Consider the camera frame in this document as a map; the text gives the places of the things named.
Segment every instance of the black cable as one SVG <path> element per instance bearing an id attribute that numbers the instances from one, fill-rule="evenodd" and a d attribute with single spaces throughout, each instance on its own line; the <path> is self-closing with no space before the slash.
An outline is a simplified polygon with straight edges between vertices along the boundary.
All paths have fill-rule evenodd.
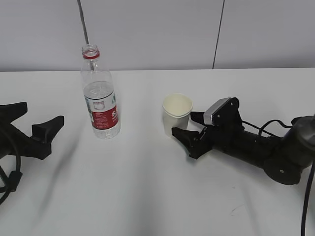
<path id="1" fill-rule="evenodd" d="M 216 57 L 217 57 L 217 49 L 218 49 L 218 44 L 219 44 L 221 24 L 222 24 L 222 18 L 223 18 L 224 5 L 225 5 L 225 0 L 223 0 L 223 4 L 222 4 L 221 18 L 220 18 L 220 23 L 219 23 L 219 30 L 218 30 L 218 36 L 217 36 L 216 49 L 215 49 L 215 56 L 213 58 L 213 63 L 212 63 L 212 69 L 215 68 L 215 62 L 216 62 Z"/>
<path id="2" fill-rule="evenodd" d="M 247 121 L 242 120 L 242 123 L 247 124 L 247 125 L 249 125 L 249 126 L 255 128 L 255 129 L 258 129 L 258 130 L 260 129 L 258 126 L 254 125 L 254 124 L 251 124 L 251 123 L 249 123 L 249 122 L 247 122 Z M 266 131 L 266 130 L 263 130 L 262 132 L 264 132 L 264 133 L 266 133 L 266 134 L 269 134 L 270 136 L 279 138 L 279 136 L 277 136 L 277 135 L 275 135 L 275 134 L 272 134 L 272 133 L 270 133 L 270 132 L 268 132 L 268 131 Z"/>
<path id="3" fill-rule="evenodd" d="M 13 139 L 10 137 L 10 135 L 9 135 L 1 126 L 0 126 L 0 133 L 1 133 L 2 135 L 4 135 L 4 136 L 9 140 L 10 144 L 12 145 L 13 150 L 14 150 L 14 152 L 15 152 L 15 159 L 16 159 L 16 167 L 15 167 L 15 170 L 18 171 L 18 172 L 20 172 L 22 160 L 21 160 L 21 156 L 20 156 L 20 153 L 19 153 L 19 151 L 18 151 L 18 148 L 17 148 L 15 142 L 13 141 Z M 2 179 L 6 179 L 6 178 L 7 178 L 7 176 L 6 176 L 5 173 L 3 174 L 3 173 L 0 172 L 0 176 L 1 176 Z M 6 200 L 6 198 L 7 198 L 7 197 L 9 196 L 9 194 L 11 193 L 11 188 L 10 188 L 10 186 L 6 186 L 6 187 L 0 188 L 1 191 L 3 191 L 4 188 L 5 188 L 6 190 L 5 190 L 5 193 L 2 195 L 2 197 L 0 198 L 0 205 Z"/>
<path id="4" fill-rule="evenodd" d="M 283 128 L 292 128 L 292 126 L 289 126 L 289 125 L 285 125 L 281 120 L 279 119 L 272 119 L 270 121 L 268 121 L 267 123 L 265 123 L 260 129 L 259 129 L 259 132 L 258 132 L 258 141 L 260 141 L 261 139 L 261 134 L 262 132 L 264 131 L 264 129 L 269 125 L 271 124 L 272 122 L 278 122 Z"/>
<path id="5" fill-rule="evenodd" d="M 306 189 L 305 189 L 305 197 L 304 197 L 303 211 L 302 211 L 302 222 L 301 222 L 301 236 L 305 236 L 306 214 L 307 214 L 307 208 L 309 206 L 310 192 L 311 192 L 312 182 L 314 179 L 314 173 L 315 173 L 315 164 L 313 162 L 309 179 L 307 180 Z"/>

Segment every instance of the table surface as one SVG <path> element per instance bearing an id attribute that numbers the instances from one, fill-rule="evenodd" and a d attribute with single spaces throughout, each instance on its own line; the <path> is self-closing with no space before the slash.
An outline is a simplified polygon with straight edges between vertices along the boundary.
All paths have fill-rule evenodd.
<path id="1" fill-rule="evenodd" d="M 180 92 L 204 111 L 238 97 L 243 120 L 261 126 L 315 112 L 315 69 L 112 72 L 122 128 L 111 140 L 92 131 L 80 73 L 1 72 L 1 104 L 26 101 L 15 122 L 64 115 L 44 161 L 22 158 L 23 178 L 0 206 L 2 236 L 297 236 L 309 169 L 285 186 L 263 170 L 211 151 L 194 161 L 165 136 L 163 98 Z M 198 129 L 189 123 L 189 129 Z M 269 131 L 286 130 L 271 124 Z M 0 161 L 9 173 L 15 159 Z M 311 193 L 307 235 L 314 235 Z"/>

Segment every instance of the paper cup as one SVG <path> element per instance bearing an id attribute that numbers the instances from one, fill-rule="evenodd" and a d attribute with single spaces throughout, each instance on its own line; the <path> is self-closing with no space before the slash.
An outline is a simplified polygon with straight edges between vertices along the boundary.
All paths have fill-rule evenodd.
<path id="1" fill-rule="evenodd" d="M 172 128 L 187 129 L 192 101 L 183 94 L 173 93 L 163 101 L 163 124 L 168 137 L 172 136 Z"/>

